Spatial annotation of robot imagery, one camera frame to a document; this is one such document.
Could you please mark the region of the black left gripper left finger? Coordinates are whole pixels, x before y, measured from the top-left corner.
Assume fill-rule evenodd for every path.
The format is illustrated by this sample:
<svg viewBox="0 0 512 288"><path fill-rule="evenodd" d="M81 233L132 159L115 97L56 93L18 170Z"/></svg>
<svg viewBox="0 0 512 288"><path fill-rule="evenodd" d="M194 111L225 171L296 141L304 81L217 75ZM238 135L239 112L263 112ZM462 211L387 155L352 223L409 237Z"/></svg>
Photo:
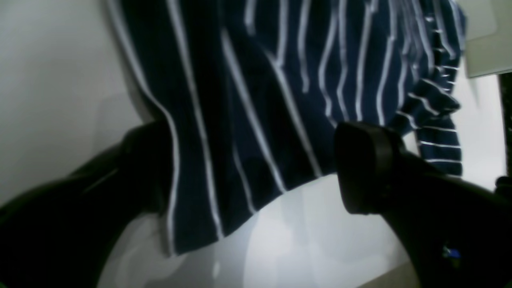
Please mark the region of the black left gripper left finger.
<svg viewBox="0 0 512 288"><path fill-rule="evenodd" d="M166 122L138 126L68 176L3 205L2 288L95 288L126 226L165 212L171 145Z"/></svg>

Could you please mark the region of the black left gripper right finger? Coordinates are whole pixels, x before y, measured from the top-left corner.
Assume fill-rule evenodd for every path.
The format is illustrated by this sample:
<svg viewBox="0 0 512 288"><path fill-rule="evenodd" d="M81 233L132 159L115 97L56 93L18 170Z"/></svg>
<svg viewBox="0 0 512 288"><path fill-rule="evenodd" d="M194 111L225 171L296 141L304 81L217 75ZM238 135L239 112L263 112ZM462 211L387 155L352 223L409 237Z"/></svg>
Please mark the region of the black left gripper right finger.
<svg viewBox="0 0 512 288"><path fill-rule="evenodd" d="M386 220L423 288L510 288L510 177L490 192L408 152L393 131L357 122L338 125L334 155L345 209Z"/></svg>

